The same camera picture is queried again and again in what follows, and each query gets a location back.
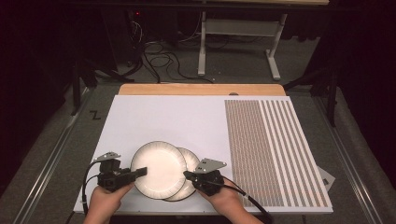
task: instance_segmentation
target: human arm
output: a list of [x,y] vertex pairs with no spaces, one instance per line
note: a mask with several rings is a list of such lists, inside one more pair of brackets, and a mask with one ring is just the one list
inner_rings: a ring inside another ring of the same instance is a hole
[[84,224],[107,224],[121,206],[121,198],[134,187],[134,183],[110,192],[97,186],[92,193],[90,209]]
[[[224,179],[224,184],[234,187],[234,184],[228,179]],[[212,204],[219,214],[227,217],[233,224],[262,223],[244,208],[238,193],[232,189],[221,188],[219,193],[210,197],[199,190],[198,192]]]

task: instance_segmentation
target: striped pattern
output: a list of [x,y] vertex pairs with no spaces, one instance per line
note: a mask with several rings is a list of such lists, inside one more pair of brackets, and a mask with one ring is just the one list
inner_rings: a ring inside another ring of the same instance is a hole
[[263,206],[331,206],[290,100],[226,100],[225,107],[233,179],[242,189]]

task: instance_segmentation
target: person's left hand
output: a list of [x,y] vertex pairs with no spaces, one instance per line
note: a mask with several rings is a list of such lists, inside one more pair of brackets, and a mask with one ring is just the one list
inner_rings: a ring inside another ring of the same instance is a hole
[[134,183],[110,192],[97,186],[92,193],[90,208],[84,220],[84,224],[89,223],[109,223],[110,218],[121,206],[121,198],[134,187]]

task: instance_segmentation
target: round plate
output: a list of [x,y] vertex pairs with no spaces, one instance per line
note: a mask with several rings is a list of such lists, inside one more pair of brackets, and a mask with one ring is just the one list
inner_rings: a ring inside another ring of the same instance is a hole
[[136,179],[136,188],[152,199],[166,199],[181,190],[186,182],[187,164],[181,152],[165,142],[147,143],[132,158],[131,170],[148,167],[148,174]]
[[[197,156],[195,156],[194,153],[189,151],[188,149],[184,147],[178,147],[178,150],[181,152],[181,154],[184,156],[184,159],[186,160],[187,163],[187,170],[190,172],[193,172],[195,167],[199,164],[199,159]],[[191,181],[186,181],[184,182],[183,187],[181,190],[175,194],[174,196],[164,199],[165,201],[168,202],[176,202],[176,201],[181,201],[183,199],[188,198],[190,195],[192,195],[195,192],[195,187],[192,185]]]

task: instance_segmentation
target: desk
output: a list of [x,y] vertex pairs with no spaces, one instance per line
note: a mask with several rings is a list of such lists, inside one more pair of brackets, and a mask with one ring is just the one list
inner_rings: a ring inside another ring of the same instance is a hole
[[[125,84],[113,101],[93,157],[116,148],[122,155],[120,167],[128,167],[135,152],[152,141],[187,148],[200,159],[225,161],[228,165],[221,173],[271,213],[332,212],[290,98],[280,85]],[[95,173],[93,166],[89,176]],[[94,186],[93,182],[87,186],[89,197]],[[82,212],[79,197],[76,212]],[[244,206],[259,213],[249,201],[244,200]],[[197,193],[169,203],[133,189],[123,198],[119,213],[216,211]]]
[[[328,5],[328,0],[204,0],[206,2],[239,2],[252,4],[283,4],[283,5]],[[201,24],[201,47],[199,52],[198,76],[205,75],[205,37],[206,34],[217,35],[252,35],[271,36],[273,44],[265,51],[266,59],[270,65],[271,74],[274,80],[280,80],[280,74],[276,66],[275,52],[283,27],[285,26],[287,14],[282,14],[279,21],[238,21],[238,20],[217,20],[207,19],[206,12],[202,12]]]

